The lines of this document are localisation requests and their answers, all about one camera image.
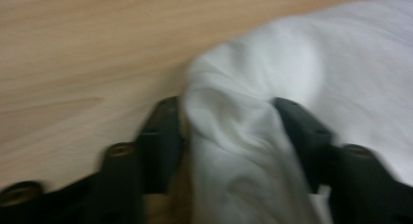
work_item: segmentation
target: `white fabric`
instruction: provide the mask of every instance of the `white fabric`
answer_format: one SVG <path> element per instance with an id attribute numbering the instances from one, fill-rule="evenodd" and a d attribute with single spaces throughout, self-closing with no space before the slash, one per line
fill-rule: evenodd
<path id="1" fill-rule="evenodd" d="M 200 56 L 188 76 L 194 223 L 319 223 L 276 96 L 413 184 L 413 0 L 270 22 Z"/>

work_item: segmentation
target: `wooden surface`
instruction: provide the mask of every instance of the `wooden surface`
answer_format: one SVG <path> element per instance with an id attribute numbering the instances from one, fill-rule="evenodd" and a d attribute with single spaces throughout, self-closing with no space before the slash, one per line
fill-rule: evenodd
<path id="1" fill-rule="evenodd" d="M 131 140 L 157 100 L 182 92 L 194 56 L 344 1 L 0 0 L 0 188 L 55 189 L 91 173 L 104 147 Z M 149 198 L 151 222 L 188 222 L 188 201 L 166 214 L 179 201 Z"/>

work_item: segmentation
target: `black plastic part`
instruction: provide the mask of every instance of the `black plastic part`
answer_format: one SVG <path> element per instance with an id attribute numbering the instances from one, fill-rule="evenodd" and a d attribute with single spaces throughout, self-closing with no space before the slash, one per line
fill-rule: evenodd
<path id="1" fill-rule="evenodd" d="M 177 103 L 158 103 L 137 140 L 108 148 L 96 174 L 48 194 L 32 181 L 3 190 L 0 223 L 144 223 L 141 195 L 168 191 L 183 151 Z"/>
<path id="2" fill-rule="evenodd" d="M 131 143 L 110 147 L 85 202 L 84 224 L 143 223 L 141 168 Z"/>
<path id="3" fill-rule="evenodd" d="M 373 152 L 331 146 L 329 130 L 303 107 L 282 98 L 275 105 L 312 191 L 331 187 L 335 224 L 413 224 L 413 188 L 395 181 Z"/>
<path id="4" fill-rule="evenodd" d="M 39 223 L 42 197 L 38 182 L 25 181 L 6 188 L 0 194 L 0 223 Z"/>
<path id="5" fill-rule="evenodd" d="M 144 192 L 165 193 L 183 151 L 176 97 L 158 103 L 136 143 L 144 156 L 140 159 L 145 177 Z"/>
<path id="6" fill-rule="evenodd" d="M 394 181 L 371 151 L 347 145 L 337 165 L 329 199 L 334 223 L 413 223 L 413 189 Z"/>
<path id="7" fill-rule="evenodd" d="M 316 118 L 291 100 L 276 98 L 275 106 L 282 117 L 284 129 L 294 146 L 313 193 L 326 178 L 323 158 L 330 146 L 331 132 Z"/>

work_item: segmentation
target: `white cloth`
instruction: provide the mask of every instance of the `white cloth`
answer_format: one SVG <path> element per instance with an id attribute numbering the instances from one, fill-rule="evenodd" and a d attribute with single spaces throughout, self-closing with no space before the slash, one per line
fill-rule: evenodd
<path id="1" fill-rule="evenodd" d="M 413 0 L 270 22 L 200 56 L 188 76 L 194 223 L 319 223 L 276 96 L 413 184 Z"/>

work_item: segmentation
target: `fold in fabric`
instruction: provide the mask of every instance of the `fold in fabric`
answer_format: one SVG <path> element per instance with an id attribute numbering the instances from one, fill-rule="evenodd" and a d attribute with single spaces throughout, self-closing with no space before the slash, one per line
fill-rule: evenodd
<path id="1" fill-rule="evenodd" d="M 197 58 L 188 83 L 194 223 L 320 223 L 274 97 L 413 184 L 413 0 L 275 20 Z"/>

